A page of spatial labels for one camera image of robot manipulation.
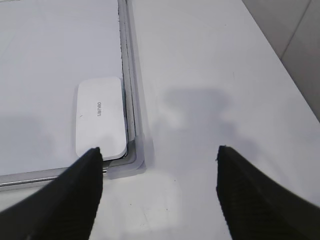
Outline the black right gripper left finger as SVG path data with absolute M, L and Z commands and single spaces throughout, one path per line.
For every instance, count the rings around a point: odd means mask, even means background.
M 87 240 L 103 191 L 103 159 L 91 148 L 60 176 L 0 213 L 2 240 Z

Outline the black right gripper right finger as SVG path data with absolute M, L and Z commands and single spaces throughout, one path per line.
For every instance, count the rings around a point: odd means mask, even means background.
M 287 190 L 235 149 L 217 154 L 216 193 L 233 240 L 318 240 L 320 208 Z

